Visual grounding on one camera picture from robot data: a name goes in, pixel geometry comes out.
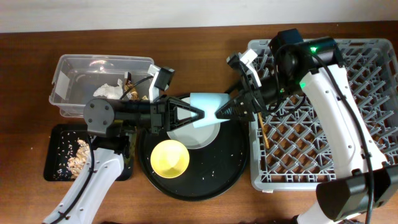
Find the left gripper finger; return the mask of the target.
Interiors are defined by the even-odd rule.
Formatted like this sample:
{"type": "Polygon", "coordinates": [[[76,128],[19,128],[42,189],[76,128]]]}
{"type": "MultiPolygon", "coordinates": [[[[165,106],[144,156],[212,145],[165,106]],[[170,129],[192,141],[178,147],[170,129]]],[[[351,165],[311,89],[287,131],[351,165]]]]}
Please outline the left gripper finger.
{"type": "Polygon", "coordinates": [[[184,118],[184,119],[173,118],[170,120],[170,122],[168,124],[167,131],[173,131],[175,129],[181,128],[188,124],[194,123],[200,119],[201,118],[199,116],[189,117],[189,118],[184,118]]]}
{"type": "Polygon", "coordinates": [[[205,112],[203,110],[198,109],[179,98],[170,96],[167,98],[167,104],[170,117],[178,119],[178,109],[190,114],[187,119],[200,120],[205,117],[205,112]]]}

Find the wooden chopstick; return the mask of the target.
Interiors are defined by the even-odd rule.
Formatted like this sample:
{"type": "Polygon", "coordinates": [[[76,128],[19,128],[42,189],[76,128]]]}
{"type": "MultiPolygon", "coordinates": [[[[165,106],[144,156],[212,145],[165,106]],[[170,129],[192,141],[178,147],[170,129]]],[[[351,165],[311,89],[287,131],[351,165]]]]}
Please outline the wooden chopstick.
{"type": "Polygon", "coordinates": [[[263,137],[263,140],[264,140],[265,148],[269,149],[270,147],[269,147],[269,142],[268,142],[268,138],[267,138],[267,135],[266,135],[266,129],[264,127],[262,113],[261,112],[258,113],[257,116],[258,116],[258,120],[259,120],[259,123],[260,123],[260,126],[261,126],[261,132],[262,132],[262,137],[263,137]]]}

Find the light blue cup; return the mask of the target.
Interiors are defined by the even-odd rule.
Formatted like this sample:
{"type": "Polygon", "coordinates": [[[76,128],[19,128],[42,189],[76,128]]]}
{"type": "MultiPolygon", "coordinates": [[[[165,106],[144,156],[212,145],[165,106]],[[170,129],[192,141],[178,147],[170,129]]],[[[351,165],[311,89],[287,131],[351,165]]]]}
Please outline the light blue cup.
{"type": "Polygon", "coordinates": [[[204,118],[193,123],[194,128],[222,123],[228,119],[219,119],[216,112],[230,100],[227,93],[191,93],[190,105],[204,111],[204,118]]]}

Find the yellow bowl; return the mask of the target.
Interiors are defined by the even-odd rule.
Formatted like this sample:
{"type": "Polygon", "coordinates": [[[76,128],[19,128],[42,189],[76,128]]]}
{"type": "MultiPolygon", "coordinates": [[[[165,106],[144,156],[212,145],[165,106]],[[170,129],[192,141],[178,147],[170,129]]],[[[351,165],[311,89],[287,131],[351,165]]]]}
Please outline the yellow bowl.
{"type": "Polygon", "coordinates": [[[189,163],[188,149],[176,140],[164,140],[158,143],[150,155],[150,165],[153,171],[166,179],[182,175],[187,170],[189,163]]]}

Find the white tissue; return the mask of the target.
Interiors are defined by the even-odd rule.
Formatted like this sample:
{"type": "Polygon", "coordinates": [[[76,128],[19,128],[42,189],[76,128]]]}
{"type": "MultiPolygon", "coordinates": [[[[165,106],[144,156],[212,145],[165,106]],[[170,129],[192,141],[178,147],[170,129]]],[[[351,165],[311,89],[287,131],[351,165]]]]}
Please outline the white tissue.
{"type": "Polygon", "coordinates": [[[118,79],[116,86],[110,86],[107,83],[99,87],[93,93],[94,97],[103,96],[107,99],[118,100],[123,95],[124,83],[121,79],[118,79]]]}

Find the food scraps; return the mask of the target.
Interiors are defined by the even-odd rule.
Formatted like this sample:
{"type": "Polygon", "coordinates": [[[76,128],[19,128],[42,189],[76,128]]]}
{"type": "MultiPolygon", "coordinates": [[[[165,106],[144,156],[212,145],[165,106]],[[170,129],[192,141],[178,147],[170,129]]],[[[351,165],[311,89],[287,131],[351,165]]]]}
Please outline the food scraps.
{"type": "Polygon", "coordinates": [[[90,148],[86,141],[78,139],[77,143],[79,145],[77,152],[67,162],[67,169],[72,174],[71,179],[76,179],[79,176],[90,155],[90,148]]]}

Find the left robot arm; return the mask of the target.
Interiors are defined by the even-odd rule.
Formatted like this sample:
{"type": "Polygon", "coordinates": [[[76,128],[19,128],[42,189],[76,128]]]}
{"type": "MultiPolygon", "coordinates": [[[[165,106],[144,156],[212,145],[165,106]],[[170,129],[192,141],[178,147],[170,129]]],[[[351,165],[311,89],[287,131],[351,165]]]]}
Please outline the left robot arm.
{"type": "Polygon", "coordinates": [[[78,177],[45,223],[91,223],[112,184],[127,171],[134,135],[138,158],[151,184],[169,197],[197,202],[225,193],[240,178],[249,160],[249,138],[238,121],[221,124],[209,145],[188,153],[185,171],[162,177],[154,168],[156,145],[167,131],[201,120],[205,112],[179,98],[147,100],[96,98],[83,110],[88,157],[78,177]]]}

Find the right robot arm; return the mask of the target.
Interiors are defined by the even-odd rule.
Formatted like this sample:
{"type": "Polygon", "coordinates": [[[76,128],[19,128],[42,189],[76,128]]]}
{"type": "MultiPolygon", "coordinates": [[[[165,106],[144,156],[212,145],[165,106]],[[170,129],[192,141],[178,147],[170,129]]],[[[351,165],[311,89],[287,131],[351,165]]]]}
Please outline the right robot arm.
{"type": "Polygon", "coordinates": [[[397,192],[396,60],[381,40],[303,39],[297,29],[252,40],[252,186],[314,190],[295,223],[370,217],[397,192]]]}

